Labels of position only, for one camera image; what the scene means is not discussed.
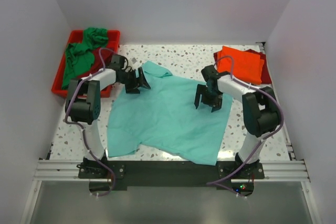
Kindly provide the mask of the teal t shirt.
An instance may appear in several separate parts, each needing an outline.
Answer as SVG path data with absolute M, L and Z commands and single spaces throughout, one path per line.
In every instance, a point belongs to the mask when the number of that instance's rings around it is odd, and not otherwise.
M 107 125 L 109 157 L 155 147 L 201 165 L 215 165 L 233 98 L 223 95 L 221 109 L 194 105 L 198 81 L 173 75 L 151 61 L 142 65 L 150 89 L 124 90 L 112 104 Z

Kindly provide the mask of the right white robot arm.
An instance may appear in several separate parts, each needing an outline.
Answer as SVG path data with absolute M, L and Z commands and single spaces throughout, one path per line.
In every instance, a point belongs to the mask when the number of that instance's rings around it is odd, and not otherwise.
M 212 108 L 212 112 L 222 108 L 224 95 L 228 94 L 243 106 L 243 120 L 247 130 L 240 151 L 236 154 L 234 173 L 246 178 L 253 171 L 251 164 L 259 161 L 265 140 L 277 133 L 283 126 L 283 112 L 271 87 L 258 88 L 243 82 L 231 73 L 218 72 L 214 65 L 201 70 L 206 84 L 196 89 L 194 105 L 200 103 Z

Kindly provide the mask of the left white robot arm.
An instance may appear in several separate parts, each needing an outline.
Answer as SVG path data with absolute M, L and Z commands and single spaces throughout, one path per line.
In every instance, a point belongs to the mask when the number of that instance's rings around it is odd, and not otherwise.
M 115 83 L 123 84 L 129 94 L 139 94 L 140 88 L 151 88 L 143 69 L 133 68 L 125 56 L 118 54 L 112 56 L 109 65 L 103 63 L 97 72 L 71 79 L 68 86 L 64 122 L 80 128 L 86 150 L 84 158 L 94 161 L 90 171 L 97 178 L 105 177 L 109 171 L 109 165 L 102 161 L 106 152 L 98 130 L 101 91 Z

